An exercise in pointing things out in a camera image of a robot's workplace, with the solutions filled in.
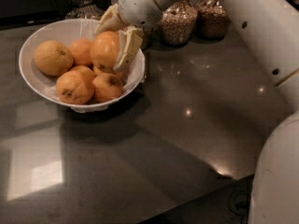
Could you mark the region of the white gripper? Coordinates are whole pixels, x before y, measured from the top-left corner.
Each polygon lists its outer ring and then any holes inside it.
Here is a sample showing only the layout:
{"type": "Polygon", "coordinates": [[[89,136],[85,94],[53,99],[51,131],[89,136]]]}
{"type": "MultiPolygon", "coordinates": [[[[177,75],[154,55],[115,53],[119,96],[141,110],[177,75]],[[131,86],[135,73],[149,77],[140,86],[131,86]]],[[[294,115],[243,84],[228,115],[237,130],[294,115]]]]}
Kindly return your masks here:
{"type": "Polygon", "coordinates": [[[118,4],[105,11],[94,33],[119,31],[120,51],[113,67],[116,72],[128,68],[138,53],[143,42],[143,30],[140,28],[153,28],[162,16],[163,12],[155,0],[118,0],[118,4]]]}

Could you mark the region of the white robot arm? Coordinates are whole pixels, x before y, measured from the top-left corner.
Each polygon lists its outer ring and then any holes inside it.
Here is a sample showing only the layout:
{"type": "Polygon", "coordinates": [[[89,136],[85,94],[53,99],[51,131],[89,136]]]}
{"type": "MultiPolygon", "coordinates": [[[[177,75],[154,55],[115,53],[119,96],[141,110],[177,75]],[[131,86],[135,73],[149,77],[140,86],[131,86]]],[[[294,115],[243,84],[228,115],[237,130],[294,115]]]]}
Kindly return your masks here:
{"type": "Polygon", "coordinates": [[[147,80],[102,117],[89,224],[213,224],[216,192],[251,177],[249,224],[299,224],[298,20],[278,0],[233,0],[221,42],[157,47],[147,80]]]}

